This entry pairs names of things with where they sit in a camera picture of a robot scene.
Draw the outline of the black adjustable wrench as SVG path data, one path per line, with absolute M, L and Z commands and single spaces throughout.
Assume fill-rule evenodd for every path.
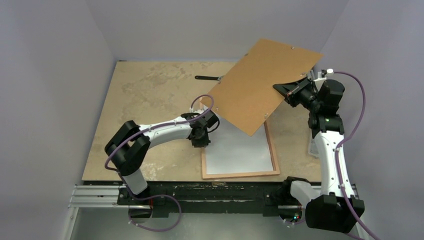
M 224 76 L 206 76 L 206 75 L 195 75 L 196 80 L 207 80 L 207 81 L 221 81 Z

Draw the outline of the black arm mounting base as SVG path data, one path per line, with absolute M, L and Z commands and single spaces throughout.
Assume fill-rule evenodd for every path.
M 304 207 L 289 195 L 284 181 L 148 181 L 142 195 L 132 197 L 126 187 L 118 189 L 117 204 L 146 209 L 154 218 L 170 213 L 260 214 L 297 222 Z

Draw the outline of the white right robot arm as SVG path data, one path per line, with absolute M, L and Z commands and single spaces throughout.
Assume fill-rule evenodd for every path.
M 363 200 L 356 198 L 350 184 L 344 158 L 344 125 L 337 113 L 345 87 L 334 79 L 325 79 L 321 88 L 307 77 L 274 84 L 273 88 L 291 107 L 302 105 L 309 111 L 308 127 L 318 151 L 321 169 L 320 191 L 300 178 L 289 178 L 280 196 L 288 204 L 296 200 L 304 207 L 302 219 L 308 227 L 348 234 L 365 211 Z

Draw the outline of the clear plastic parts box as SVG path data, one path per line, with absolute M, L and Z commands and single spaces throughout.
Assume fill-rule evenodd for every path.
M 313 156 L 314 158 L 319 158 L 319 129 L 312 129 L 311 130 L 311 134 L 310 134 L 310 138 L 309 138 L 309 143 L 308 143 L 308 154 Z

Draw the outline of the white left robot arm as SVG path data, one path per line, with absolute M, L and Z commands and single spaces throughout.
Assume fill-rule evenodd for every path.
M 220 125 L 212 111 L 183 113 L 175 119 L 150 125 L 126 121 L 106 144 L 104 151 L 116 172 L 129 187 L 129 197 L 138 205 L 149 199 L 148 183 L 141 165 L 149 149 L 174 140 L 188 139 L 194 148 L 211 142 L 209 134 Z

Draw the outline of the aluminium rail frame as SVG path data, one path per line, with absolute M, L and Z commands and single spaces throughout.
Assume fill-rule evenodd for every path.
M 176 101 L 177 109 L 185 111 L 197 95 L 212 87 L 211 83 L 195 80 L 195 75 L 221 75 L 232 66 L 232 62 L 212 61 L 118 61 L 83 172 L 83 184 L 74 188 L 70 206 L 80 209 L 130 208 L 117 204 L 119 187 L 124 185 L 114 173 L 104 169 L 104 146 L 113 134 L 112 129 L 118 125 L 117 121 L 130 113 L 139 119 L 141 111 L 151 114 L 154 119 L 172 116 L 164 109 L 155 110 L 142 105 L 142 98 L 155 82 L 160 83 L 160 92 L 152 98 L 153 103 L 161 103 L 168 94 L 188 88 L 189 92 Z M 318 191 L 321 186 L 318 162 L 306 152 L 309 136 L 305 126 L 306 112 L 283 105 L 276 113 L 280 114 L 283 110 L 292 115 L 287 123 L 298 126 L 300 132 L 294 137 L 295 143 L 284 146 L 290 136 L 283 134 L 282 123 L 275 115 L 266 121 L 265 127 L 270 131 L 271 151 L 278 167 L 277 175 L 203 179 L 203 152 L 182 140 L 154 150 L 142 165 L 143 173 L 148 182 L 282 182 L 286 181 L 288 175 L 300 173 L 301 164 L 305 164 L 305 177 L 310 180 L 313 189 Z

